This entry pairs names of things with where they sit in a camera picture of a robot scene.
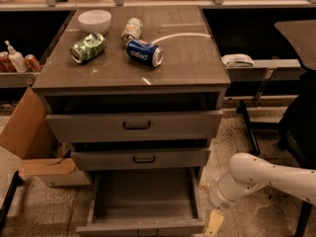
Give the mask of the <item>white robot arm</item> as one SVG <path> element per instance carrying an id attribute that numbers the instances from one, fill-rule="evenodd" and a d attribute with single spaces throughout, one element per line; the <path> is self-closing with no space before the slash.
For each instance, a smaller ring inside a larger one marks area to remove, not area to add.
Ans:
<path id="1" fill-rule="evenodd" d="M 273 187 L 303 201 L 296 232 L 303 237 L 313 205 L 316 205 L 316 171 L 272 164 L 248 153 L 234 154 L 228 170 L 208 187 L 210 209 L 206 213 L 203 237 L 214 237 L 220 228 L 223 210 L 241 197 Z"/>

